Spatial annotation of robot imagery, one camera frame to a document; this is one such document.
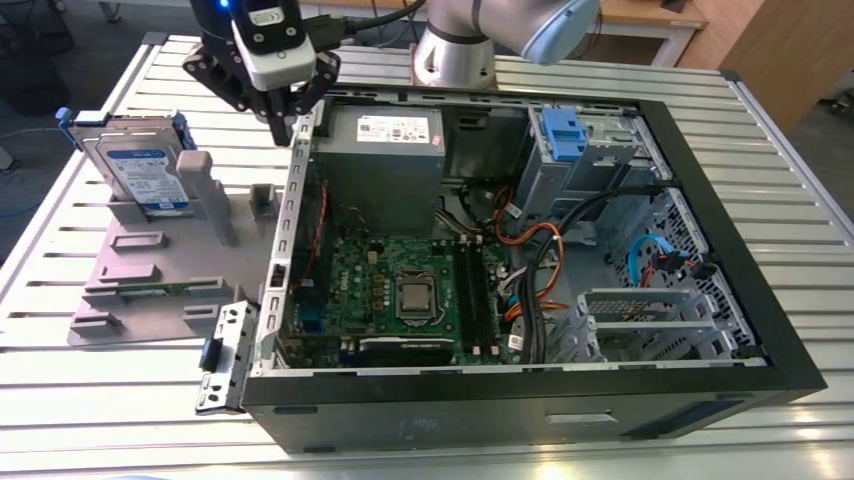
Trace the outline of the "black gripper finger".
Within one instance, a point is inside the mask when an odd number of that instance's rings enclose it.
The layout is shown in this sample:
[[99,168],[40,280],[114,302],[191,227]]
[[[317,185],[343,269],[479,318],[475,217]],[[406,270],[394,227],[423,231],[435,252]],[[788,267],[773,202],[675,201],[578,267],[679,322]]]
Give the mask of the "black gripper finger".
[[284,140],[288,146],[294,137],[297,119],[309,114],[318,102],[338,82],[341,71],[341,57],[333,52],[319,53],[315,62],[315,72],[306,84],[290,94],[286,102]]
[[267,124],[276,146],[284,145],[282,103],[258,90],[234,44],[198,43],[183,61],[183,70],[239,112],[251,111]]

